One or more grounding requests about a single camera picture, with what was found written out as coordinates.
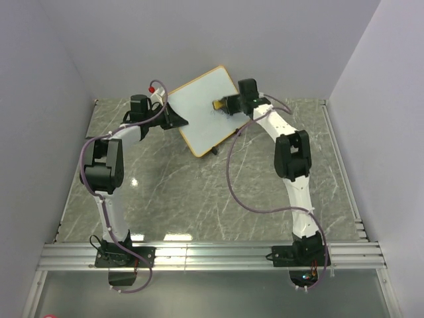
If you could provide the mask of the wire whiteboard stand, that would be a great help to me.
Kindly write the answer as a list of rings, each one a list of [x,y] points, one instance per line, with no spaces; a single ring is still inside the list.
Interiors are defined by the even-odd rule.
[[[227,138],[225,138],[223,141],[221,141],[217,145],[213,146],[210,149],[210,153],[212,153],[215,156],[218,155],[218,153],[219,153],[219,151],[220,151],[220,149],[221,149],[222,146],[225,146],[230,141],[233,141],[236,137],[239,136],[239,131],[240,131],[240,129],[235,129],[235,131],[231,135],[229,135]]]

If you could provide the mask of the yellow framed whiteboard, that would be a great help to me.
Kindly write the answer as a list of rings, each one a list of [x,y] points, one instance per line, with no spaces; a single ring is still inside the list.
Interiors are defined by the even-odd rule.
[[[244,113],[230,116],[213,108],[215,100],[237,93],[224,66],[217,66],[170,92],[168,103],[188,122],[180,127],[180,133],[195,157],[206,155],[249,122]]]

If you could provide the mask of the yellow whiteboard eraser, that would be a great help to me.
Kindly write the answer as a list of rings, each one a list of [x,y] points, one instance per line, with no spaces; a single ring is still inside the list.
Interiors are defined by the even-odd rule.
[[[223,108],[226,107],[226,102],[223,99],[221,99],[221,100],[214,100],[212,102],[212,105],[213,105],[213,109],[216,110],[216,111],[218,111],[218,110],[221,110],[221,109],[223,109]]]

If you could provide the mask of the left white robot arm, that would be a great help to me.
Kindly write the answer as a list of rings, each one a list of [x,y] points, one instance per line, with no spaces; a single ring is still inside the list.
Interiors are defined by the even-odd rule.
[[[125,151],[142,141],[152,127],[168,130],[187,124],[171,108],[167,93],[153,93],[150,97],[137,94],[131,96],[130,110],[117,129],[91,137],[84,144],[79,156],[79,177],[95,199],[101,217],[103,237],[97,247],[100,259],[128,266],[139,258],[119,194],[125,176]]]

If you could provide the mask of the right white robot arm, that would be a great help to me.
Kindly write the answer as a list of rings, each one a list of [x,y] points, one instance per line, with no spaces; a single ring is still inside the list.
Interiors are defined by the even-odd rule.
[[[226,96],[213,106],[232,116],[247,115],[250,124],[260,125],[274,142],[274,169],[286,187],[289,205],[271,212],[291,211],[293,217],[290,246],[273,246],[267,259],[275,267],[326,266],[329,252],[324,231],[316,219],[311,195],[309,177],[312,160],[309,135],[305,130],[293,128],[278,113],[270,98],[259,93],[253,78],[238,82],[239,93]]]

